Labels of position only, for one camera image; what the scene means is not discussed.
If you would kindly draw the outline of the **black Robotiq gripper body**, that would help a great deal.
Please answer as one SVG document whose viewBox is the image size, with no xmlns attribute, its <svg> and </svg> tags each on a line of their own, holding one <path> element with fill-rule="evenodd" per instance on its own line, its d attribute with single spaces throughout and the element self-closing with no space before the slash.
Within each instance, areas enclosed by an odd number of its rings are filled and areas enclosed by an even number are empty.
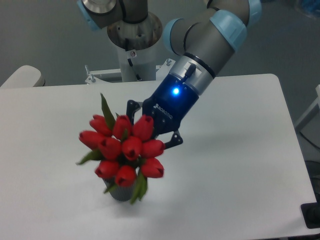
<svg viewBox="0 0 320 240">
<path fill-rule="evenodd" d="M 199 99 L 186 85 L 187 76 L 179 79 L 168 74 L 154 93 L 143 101 L 142 114 L 153 118 L 153 137 L 179 129 L 182 119 Z"/>
</svg>

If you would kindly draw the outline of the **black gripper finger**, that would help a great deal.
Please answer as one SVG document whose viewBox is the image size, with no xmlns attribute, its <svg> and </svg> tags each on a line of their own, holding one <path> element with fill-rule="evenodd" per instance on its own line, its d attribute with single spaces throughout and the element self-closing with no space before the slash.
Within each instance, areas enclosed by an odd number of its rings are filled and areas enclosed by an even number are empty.
<svg viewBox="0 0 320 240">
<path fill-rule="evenodd" d="M 135 100 L 128 100 L 126 105 L 126 115 L 129 118 L 130 123 L 133 125 L 135 121 L 135 113 L 139 110 L 142 110 L 142 114 L 144 114 L 143 110 L 143 102 L 142 101 L 135 101 Z"/>
<path fill-rule="evenodd" d="M 174 148 L 184 142 L 179 130 L 158 130 L 156 132 L 156 139 L 162 141 L 165 145 L 165 148 Z"/>
</svg>

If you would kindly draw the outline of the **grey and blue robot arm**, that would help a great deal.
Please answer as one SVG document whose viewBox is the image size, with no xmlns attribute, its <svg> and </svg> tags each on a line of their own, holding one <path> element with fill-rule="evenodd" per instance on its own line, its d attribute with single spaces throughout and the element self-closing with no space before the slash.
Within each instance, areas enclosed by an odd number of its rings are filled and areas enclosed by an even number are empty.
<svg viewBox="0 0 320 240">
<path fill-rule="evenodd" d="M 159 40 L 179 56 L 149 98 L 129 100 L 126 108 L 130 120 L 138 110 L 152 117 L 153 138 L 172 133 L 168 149 L 182 144 L 182 119 L 262 15 L 259 0 L 210 0 L 196 17 L 162 25 L 145 0 L 79 0 L 77 6 L 92 30 L 106 29 L 117 49 L 123 82 L 156 79 L 154 46 Z"/>
</svg>

